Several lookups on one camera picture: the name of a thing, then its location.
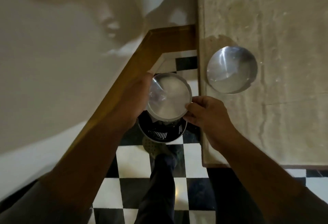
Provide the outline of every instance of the black and white tile floor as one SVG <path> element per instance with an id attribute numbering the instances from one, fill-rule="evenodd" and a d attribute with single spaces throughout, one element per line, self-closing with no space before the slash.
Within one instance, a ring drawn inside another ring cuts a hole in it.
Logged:
<path id="1" fill-rule="evenodd" d="M 157 73 L 176 72 L 198 95 L 195 51 L 168 54 L 160 58 Z M 183 147 L 184 161 L 174 170 L 175 223 L 214 224 L 215 200 L 207 170 L 202 167 L 199 128 L 188 124 L 182 137 L 172 144 Z M 154 161 L 142 146 L 143 134 L 135 125 L 122 138 L 113 164 L 93 202 L 89 223 L 133 224 L 139 203 L 149 186 Z M 328 171 L 287 170 L 321 199 L 328 202 Z"/>

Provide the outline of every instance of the person's left hand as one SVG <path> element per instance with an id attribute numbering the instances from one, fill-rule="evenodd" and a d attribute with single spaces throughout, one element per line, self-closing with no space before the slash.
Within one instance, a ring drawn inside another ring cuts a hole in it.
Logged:
<path id="1" fill-rule="evenodd" d="M 130 127 L 135 124 L 138 116 L 146 108 L 153 75 L 152 72 L 147 72 L 132 81 L 125 88 L 120 102 L 116 105 L 116 110 L 120 112 L 121 117 L 128 118 Z"/>

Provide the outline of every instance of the perforated basket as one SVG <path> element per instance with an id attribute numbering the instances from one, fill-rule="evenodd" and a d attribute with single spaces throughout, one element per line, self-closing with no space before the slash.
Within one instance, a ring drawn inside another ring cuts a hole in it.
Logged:
<path id="1" fill-rule="evenodd" d="M 143 111 L 139 115 L 138 124 L 145 136 L 160 143 L 178 139 L 187 126 L 187 122 L 183 118 L 171 122 L 160 120 L 153 122 L 147 111 Z"/>

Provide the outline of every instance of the person's left arm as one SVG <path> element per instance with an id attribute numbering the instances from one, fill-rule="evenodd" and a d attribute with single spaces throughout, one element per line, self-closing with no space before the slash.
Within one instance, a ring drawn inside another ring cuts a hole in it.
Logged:
<path id="1" fill-rule="evenodd" d="M 39 219 L 35 213 L 40 213 L 43 220 L 48 215 L 56 216 L 62 223 L 68 220 L 84 223 L 86 218 L 83 216 L 89 215 L 123 134 L 134 125 L 146 107 L 152 77 L 152 73 L 146 73 L 131 83 L 116 107 L 89 130 L 21 200 L 0 215 L 0 223 L 6 220 L 6 223 L 16 223 L 22 209 L 24 214 L 18 219 L 20 223 L 29 223 L 29 218 L 37 222 Z M 42 209 L 35 212 L 33 205 Z M 54 221 L 52 218 L 48 223 L 57 223 Z"/>

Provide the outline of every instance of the person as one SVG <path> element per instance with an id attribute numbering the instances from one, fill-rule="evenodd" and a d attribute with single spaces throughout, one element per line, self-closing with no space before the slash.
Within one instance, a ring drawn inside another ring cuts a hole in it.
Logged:
<path id="1" fill-rule="evenodd" d="M 3 212 L 0 223 L 87 223 L 121 137 L 145 109 L 152 77 L 152 73 L 146 73 L 129 85 L 115 108 L 51 172 Z M 217 223 L 327 222 L 327 204 L 243 137 L 221 101 L 194 97 L 186 109 L 184 118 L 205 132 L 211 146 L 233 170 L 208 169 L 217 201 Z M 135 223 L 174 223 L 172 171 L 178 151 L 163 146 L 151 150 L 147 144 L 145 147 L 155 157 L 155 166 Z M 222 170 L 236 178 L 235 190 L 225 192 Z"/>

